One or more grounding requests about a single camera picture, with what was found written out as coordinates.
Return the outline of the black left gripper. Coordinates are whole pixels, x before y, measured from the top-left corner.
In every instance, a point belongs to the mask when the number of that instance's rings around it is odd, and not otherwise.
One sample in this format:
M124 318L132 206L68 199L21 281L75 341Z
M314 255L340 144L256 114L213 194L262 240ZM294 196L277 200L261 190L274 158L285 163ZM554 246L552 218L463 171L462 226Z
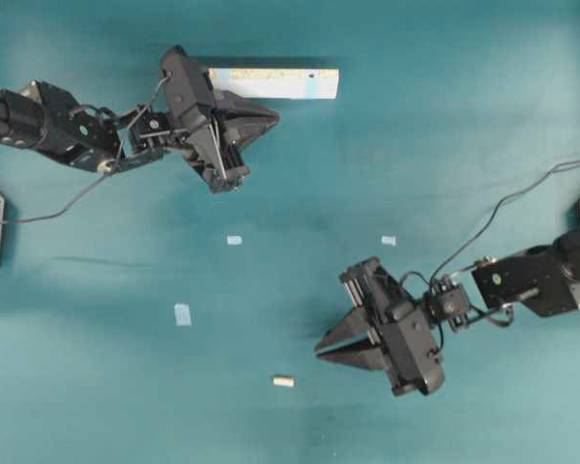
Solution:
M278 123L278 114L231 91L215 89L211 123L189 133L169 109L169 148L179 152L213 193L239 188L249 168L242 151Z

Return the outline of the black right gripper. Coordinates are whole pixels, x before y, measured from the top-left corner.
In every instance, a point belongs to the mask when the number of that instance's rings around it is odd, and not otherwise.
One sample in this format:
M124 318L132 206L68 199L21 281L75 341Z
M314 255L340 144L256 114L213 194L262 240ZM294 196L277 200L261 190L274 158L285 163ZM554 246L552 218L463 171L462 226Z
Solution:
M427 311L426 296L410 293L404 279L391 275L378 258L371 257L350 266L339 280L351 297L352 308L322 336L314 350L337 343L340 347L317 354L318 360L365 371L386 371L388 364L378 329L385 322L385 310L402 299L412 300L421 308L432 334L434 322Z

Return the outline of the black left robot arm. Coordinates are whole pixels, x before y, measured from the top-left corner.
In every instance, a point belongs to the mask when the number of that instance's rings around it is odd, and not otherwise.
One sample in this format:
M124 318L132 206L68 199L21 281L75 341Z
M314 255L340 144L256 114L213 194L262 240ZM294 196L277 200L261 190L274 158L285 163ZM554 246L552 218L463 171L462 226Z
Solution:
M0 144L109 175L177 151L211 192L231 191L249 174L243 150L271 130L279 116L229 91L215 90L213 98L211 114L189 126L150 104L118 116L35 81L18 93L0 89Z

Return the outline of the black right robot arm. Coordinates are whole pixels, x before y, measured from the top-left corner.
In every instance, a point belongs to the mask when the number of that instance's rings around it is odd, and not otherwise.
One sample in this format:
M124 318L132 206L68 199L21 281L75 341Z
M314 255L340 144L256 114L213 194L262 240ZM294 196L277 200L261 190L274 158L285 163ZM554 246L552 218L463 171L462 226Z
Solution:
M477 263L472 276L486 305L483 318L514 304L539 317L580 309L580 227L550 245ZM387 371L403 382L425 380L438 373L442 358L432 328L469 323L472 306L449 276L435 280L421 299L413 298L377 257L349 267L339 280L353 307L314 348L330 363Z

